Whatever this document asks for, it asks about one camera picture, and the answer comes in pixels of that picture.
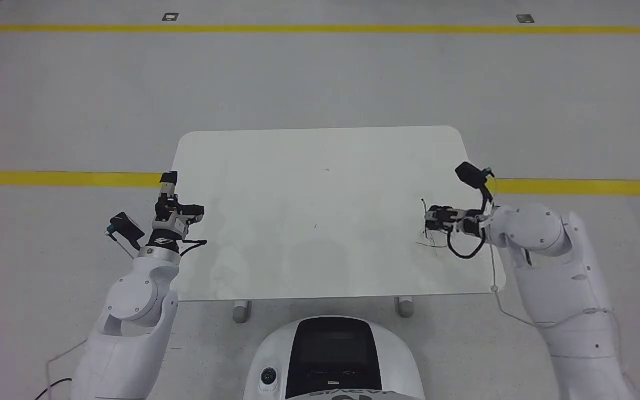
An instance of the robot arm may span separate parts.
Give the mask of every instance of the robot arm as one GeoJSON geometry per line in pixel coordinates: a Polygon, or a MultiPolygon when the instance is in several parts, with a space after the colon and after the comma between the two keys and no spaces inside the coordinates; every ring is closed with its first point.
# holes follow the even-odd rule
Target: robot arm
{"type": "MultiPolygon", "coordinates": [[[[486,172],[467,172],[486,182],[486,172]]],[[[576,214],[559,216],[541,204],[490,212],[432,206],[425,229],[448,237],[461,231],[480,237],[481,245],[486,241],[508,249],[532,321],[523,322],[536,327],[547,343],[561,399],[636,399],[620,366],[618,326],[600,266],[576,214]],[[548,265],[533,266],[529,252],[547,257],[548,265]]],[[[492,288],[499,301],[497,290],[492,288]]]]}
{"type": "Polygon", "coordinates": [[[136,240],[141,231],[124,214],[112,219],[107,230],[109,236],[114,231],[123,233],[140,251],[131,273],[109,290],[73,377],[72,400],[145,399],[158,377],[178,308],[178,296],[169,289],[180,263],[177,241],[184,240],[189,225],[204,214],[202,206],[178,202],[176,172],[163,174],[160,181],[153,232],[146,246],[139,249],[136,240]],[[153,330],[123,336],[123,321],[153,330]]]}

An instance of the white table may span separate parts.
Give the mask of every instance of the white table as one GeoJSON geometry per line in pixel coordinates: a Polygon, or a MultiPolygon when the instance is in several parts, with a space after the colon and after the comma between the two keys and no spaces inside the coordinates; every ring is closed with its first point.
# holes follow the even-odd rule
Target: white table
{"type": "MultiPolygon", "coordinates": [[[[181,301],[488,293],[488,248],[462,260],[416,243],[433,244],[421,198],[480,206],[455,175],[464,160],[448,126],[189,133],[176,193],[204,205],[189,238],[209,244],[183,258],[171,287],[181,301]]],[[[460,234],[453,245],[470,252],[477,241],[460,234]]]]}

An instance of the gray floor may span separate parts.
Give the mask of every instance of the gray floor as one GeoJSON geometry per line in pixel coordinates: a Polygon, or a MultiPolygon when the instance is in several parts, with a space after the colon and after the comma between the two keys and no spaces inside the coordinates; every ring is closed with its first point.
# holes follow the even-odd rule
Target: gray floor
{"type": "MultiPolygon", "coordinates": [[[[299,3],[3,0],[2,23],[633,24],[637,2],[299,3]]],[[[640,42],[635,37],[0,34],[0,169],[159,171],[193,130],[447,124],[503,177],[638,179],[640,42]]],[[[124,210],[143,225],[155,191],[0,187],[0,390],[34,398],[44,361],[81,340],[130,268],[102,235],[124,210]]],[[[640,380],[636,287],[640,199],[501,196],[585,219],[640,380]]],[[[508,260],[503,259],[505,266],[508,260]]],[[[522,313],[508,275],[507,307],[522,313]]],[[[152,398],[239,398],[269,332],[320,313],[377,322],[407,341],[431,399],[550,399],[537,333],[491,296],[261,301],[244,326],[229,304],[186,303],[152,398]]],[[[73,373],[78,354],[54,366],[73,373]]],[[[68,396],[56,391],[56,399],[68,396]]]]}

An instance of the table leg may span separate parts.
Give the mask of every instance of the table leg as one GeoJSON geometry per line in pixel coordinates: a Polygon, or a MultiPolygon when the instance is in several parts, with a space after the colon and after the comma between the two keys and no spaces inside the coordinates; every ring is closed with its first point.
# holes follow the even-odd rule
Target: table leg
{"type": "Polygon", "coordinates": [[[236,300],[233,302],[233,321],[244,324],[251,316],[251,302],[248,300],[236,300]]]}
{"type": "Polygon", "coordinates": [[[411,296],[396,296],[394,298],[396,305],[396,312],[402,318],[409,318],[413,315],[413,297],[411,296]]]}

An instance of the yellow floor line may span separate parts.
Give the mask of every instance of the yellow floor line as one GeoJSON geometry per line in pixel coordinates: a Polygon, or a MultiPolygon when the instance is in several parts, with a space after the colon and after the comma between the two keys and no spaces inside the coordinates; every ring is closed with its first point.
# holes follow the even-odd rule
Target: yellow floor line
{"type": "MultiPolygon", "coordinates": [[[[155,172],[0,171],[0,185],[158,187],[155,172]]],[[[489,188],[500,194],[640,196],[640,180],[499,179],[489,188]]]]}
{"type": "Polygon", "coordinates": [[[0,171],[0,185],[158,187],[155,172],[0,171]]]}
{"type": "Polygon", "coordinates": [[[640,35],[608,25],[1,25],[5,32],[59,33],[413,33],[462,35],[640,35]]]}

